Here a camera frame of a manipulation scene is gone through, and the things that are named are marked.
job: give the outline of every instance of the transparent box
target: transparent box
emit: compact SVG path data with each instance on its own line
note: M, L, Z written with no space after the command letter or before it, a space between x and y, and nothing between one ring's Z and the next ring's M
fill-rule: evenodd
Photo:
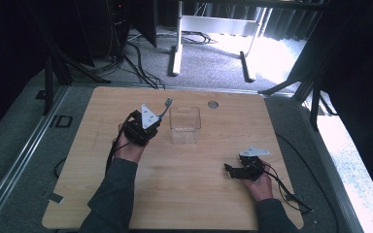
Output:
M201 115L198 107L169 109L172 144L195 144L201 129Z

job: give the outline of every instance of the gray sleeve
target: gray sleeve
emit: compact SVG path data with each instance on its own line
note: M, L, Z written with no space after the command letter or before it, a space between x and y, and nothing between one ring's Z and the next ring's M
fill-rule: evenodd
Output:
M128 232L138 164L114 159L106 177L88 202L91 208L79 232Z
M259 233L299 232L279 200L266 199L256 203L255 208Z

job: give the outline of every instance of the wooden table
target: wooden table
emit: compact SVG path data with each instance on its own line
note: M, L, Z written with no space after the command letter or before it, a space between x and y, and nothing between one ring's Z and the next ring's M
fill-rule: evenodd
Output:
M97 87L89 101L75 141L43 218L47 228L79 228L90 209L86 205L105 172L106 159L118 124L142 104L155 114L172 107L198 107L201 130L196 144L172 145L169 114L147 146L135 183L130 227L134 229L257 229L253 200L241 181L231 179L223 163L240 167L238 153L248 146L267 149L262 158L292 191L270 117L261 96L144 88ZM210 101L219 107L211 109ZM274 197L281 198L273 183ZM284 204L298 228L301 214Z

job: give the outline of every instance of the black cable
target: black cable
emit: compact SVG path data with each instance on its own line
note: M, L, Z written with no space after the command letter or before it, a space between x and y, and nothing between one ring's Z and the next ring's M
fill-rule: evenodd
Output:
M58 170L59 166L60 166L63 162L65 162L65 160L66 160L66 157L62 158L62 160L60 160L60 161L55 165L55 167L53 168L53 173L55 174L55 176L56 176L57 179L59 179L59 174L58 174L57 170Z
M107 159L107 164L106 164L106 168L105 168L105 175L107 174L107 171L109 169L109 167L111 166L111 163L112 163L112 160L114 158L114 153L117 152L118 150L120 150L121 148L129 145L130 143L132 142L129 142L119 148L117 148L117 145L118 145L118 142L119 142L119 139L120 139L120 136L122 135L122 132L124 130L124 128L126 128L126 126L128 125L128 121L130 118L132 118L133 116L133 113L131 113L126 119L125 121L123 122L122 124L122 127L120 128L119 132L118 132L118 135L117 135L117 138L115 139L115 141L112 143L112 146L111 146L111 150L110 150L110 153L108 155L108 159Z
M304 163L305 167L310 172L310 174L313 177L314 181L316 182L318 188L320 189L323 197L325 198L325 201L328 203L329 209L331 210L331 212L334 216L336 232L338 232L339 231L339 222L338 222L337 215L335 214L335 209L332 206L331 202L329 201L329 198L326 196L325 192L323 191L323 188L321 187L317 177L314 175L313 171L311 170L311 167L308 165L307 161L304 159L304 157L302 157L301 153L296 149L296 147L290 141L288 141L286 138L284 138L282 135L280 135L278 133L275 133L275 135L277 135L277 137L284 140L296 152L296 154L298 154L299 158L301 159L301 161Z
M140 73L140 71L136 68L136 66L131 61L131 59L129 59L129 57L127 57L126 55L124 55L123 57L128 62L129 66L132 68L132 70L135 71L135 73L137 74L137 76L139 78L141 78L143 81L145 81L145 83L147 83L148 85L150 85L153 89L157 89L154 83L150 83L150 81L148 79L146 79L145 77L142 76L142 74Z
M249 163L249 164L250 164L251 166L255 167L256 169L259 169L259 168L256 167L254 164L252 164L252 163ZM287 189L287 187L284 185L284 183L283 183L283 182L280 180L280 178L278 177L278 174L277 174L277 172L275 171L275 169L274 169L273 167L271 167L270 165L266 165L266 166L270 167L270 168L274 171L275 175L273 175L273 174L271 174L271 173L269 173L269 172L267 172L267 171L262 171L262 172L265 173L265 174L267 174L267 175L270 176L271 178L273 178L273 179L278 183L278 186L279 186L279 188L280 188L280 193L281 193L281 196L283 197L284 201L287 202L287 204L289 204L291 207L293 207L293 208L296 209L297 211L300 211L302 215L310 214L310 213L313 211L313 209L311 209L311 208L308 207L306 204L304 204L302 201L300 201L298 198L296 198L296 197L295 197L295 196L294 196L294 195L293 195L293 194L292 194L292 193ZM284 190L284 192L285 192L287 195L289 195L289 196L292 198L292 200L293 200L294 202L296 202L296 203L298 203L299 205L303 206L305 209L307 209L307 211L301 211L300 209L298 209L298 208L292 206L292 205L287 201L287 199L284 197L284 195L283 195L283 193L282 193L282 191L281 191L281 188Z
M144 68L142 67L142 57L141 57L141 51L139 50L138 47L136 47L135 45L131 44L131 43L127 43L129 46L135 48L136 52L137 52L137 55L138 55L138 66L136 66L130 59L129 57L127 57L126 55L124 55L124 59L128 62L129 66L132 68L132 70L134 70L134 72L136 73L136 75L142 79L143 81L145 81L145 83L147 83L148 85L150 85L152 88L154 89L158 89L158 85L162 85L163 88L165 89L165 83L162 79L154 76L154 75L151 75L149 72L146 72L144 71Z

